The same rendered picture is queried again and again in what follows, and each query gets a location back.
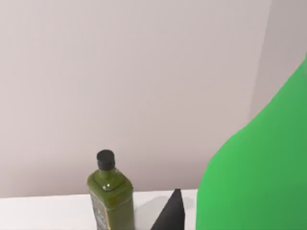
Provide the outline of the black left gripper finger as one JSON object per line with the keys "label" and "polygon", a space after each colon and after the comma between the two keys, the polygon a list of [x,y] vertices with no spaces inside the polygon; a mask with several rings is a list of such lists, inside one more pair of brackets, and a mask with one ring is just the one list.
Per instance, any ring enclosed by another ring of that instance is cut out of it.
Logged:
{"label": "black left gripper finger", "polygon": [[151,230],[185,230],[185,209],[180,189],[175,189]]}

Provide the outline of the bright green bottle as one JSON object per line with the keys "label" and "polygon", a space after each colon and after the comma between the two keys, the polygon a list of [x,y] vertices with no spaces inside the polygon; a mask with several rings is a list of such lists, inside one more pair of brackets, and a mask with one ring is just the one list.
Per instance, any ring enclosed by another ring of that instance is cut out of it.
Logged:
{"label": "bright green bottle", "polygon": [[209,161],[196,230],[307,230],[307,55]]}

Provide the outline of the dark green bottle black cap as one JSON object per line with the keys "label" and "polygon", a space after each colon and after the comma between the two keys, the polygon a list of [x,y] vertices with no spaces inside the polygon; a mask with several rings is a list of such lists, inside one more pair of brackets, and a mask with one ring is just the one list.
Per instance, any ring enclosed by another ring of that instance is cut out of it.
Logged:
{"label": "dark green bottle black cap", "polygon": [[116,168],[113,151],[96,155],[98,169],[87,179],[97,230],[135,230],[133,186]]}

